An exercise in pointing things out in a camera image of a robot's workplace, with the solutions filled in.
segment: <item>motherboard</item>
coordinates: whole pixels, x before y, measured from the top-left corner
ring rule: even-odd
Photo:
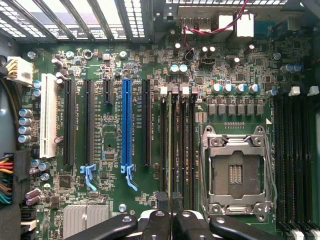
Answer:
[[[305,181],[317,175],[314,113],[297,94],[313,85],[302,70],[310,41],[28,45],[22,108],[32,114],[19,141],[34,192],[22,208],[37,212],[37,239],[176,202],[278,236],[277,223],[316,219],[317,184]]]

